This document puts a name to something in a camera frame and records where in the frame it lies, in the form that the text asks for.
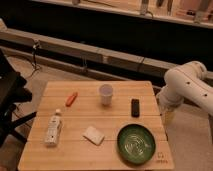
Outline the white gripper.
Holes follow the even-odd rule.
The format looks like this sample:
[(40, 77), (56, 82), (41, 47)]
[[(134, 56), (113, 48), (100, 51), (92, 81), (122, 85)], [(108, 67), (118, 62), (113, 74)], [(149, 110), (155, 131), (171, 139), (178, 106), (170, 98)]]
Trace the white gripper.
[(161, 93), (158, 93), (156, 95), (156, 99), (157, 99), (159, 108), (162, 111), (165, 111), (164, 112), (164, 124), (169, 125), (174, 118), (174, 113), (172, 111), (174, 109), (174, 107), (172, 106), (170, 101)]

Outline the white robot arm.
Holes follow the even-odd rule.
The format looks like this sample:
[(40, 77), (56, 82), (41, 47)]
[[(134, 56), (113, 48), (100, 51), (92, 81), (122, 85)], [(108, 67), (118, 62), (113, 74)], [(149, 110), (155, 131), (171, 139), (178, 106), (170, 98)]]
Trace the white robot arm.
[(166, 85), (156, 95), (164, 125), (172, 121), (173, 111), (185, 99), (192, 101), (213, 117), (213, 87), (204, 82), (206, 75), (207, 69), (199, 61), (173, 67), (165, 73)]

